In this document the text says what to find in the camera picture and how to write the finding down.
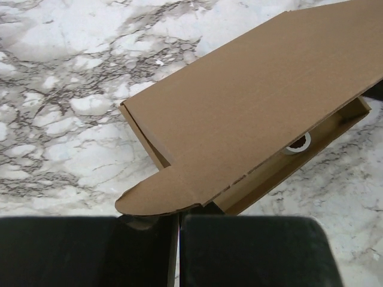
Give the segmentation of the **cardboard box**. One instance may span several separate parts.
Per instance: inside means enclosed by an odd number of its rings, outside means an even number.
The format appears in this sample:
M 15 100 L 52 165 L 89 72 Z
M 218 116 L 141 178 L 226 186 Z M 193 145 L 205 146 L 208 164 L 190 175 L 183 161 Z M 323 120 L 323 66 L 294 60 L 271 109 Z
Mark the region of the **cardboard box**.
M 363 119 L 381 80 L 381 1 L 283 12 L 122 102 L 158 172 L 115 208 L 240 213 Z M 282 153 L 306 132 L 306 151 Z

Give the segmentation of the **small cartoon figure eraser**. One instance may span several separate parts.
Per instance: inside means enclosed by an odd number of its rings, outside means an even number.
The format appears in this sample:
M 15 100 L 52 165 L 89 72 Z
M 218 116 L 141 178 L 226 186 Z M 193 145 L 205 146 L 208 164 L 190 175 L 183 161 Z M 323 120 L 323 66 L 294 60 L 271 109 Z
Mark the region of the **small cartoon figure eraser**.
M 285 155 L 295 155 L 306 151 L 311 145 L 311 135 L 306 132 L 300 139 L 285 147 L 282 153 Z

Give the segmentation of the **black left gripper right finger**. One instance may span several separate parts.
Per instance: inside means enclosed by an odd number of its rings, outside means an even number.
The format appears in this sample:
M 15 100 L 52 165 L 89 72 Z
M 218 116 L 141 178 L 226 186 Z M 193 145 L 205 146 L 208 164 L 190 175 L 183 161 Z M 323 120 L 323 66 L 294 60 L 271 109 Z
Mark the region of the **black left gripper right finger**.
M 319 223 L 299 216 L 188 215 L 181 286 L 343 286 Z

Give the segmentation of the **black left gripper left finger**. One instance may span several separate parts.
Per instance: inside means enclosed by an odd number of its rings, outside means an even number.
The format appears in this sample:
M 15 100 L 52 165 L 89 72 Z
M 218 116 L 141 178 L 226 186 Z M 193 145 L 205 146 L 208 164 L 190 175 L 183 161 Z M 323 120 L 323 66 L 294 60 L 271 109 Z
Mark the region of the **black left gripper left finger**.
M 177 217 L 1 218 L 2 286 L 172 286 Z

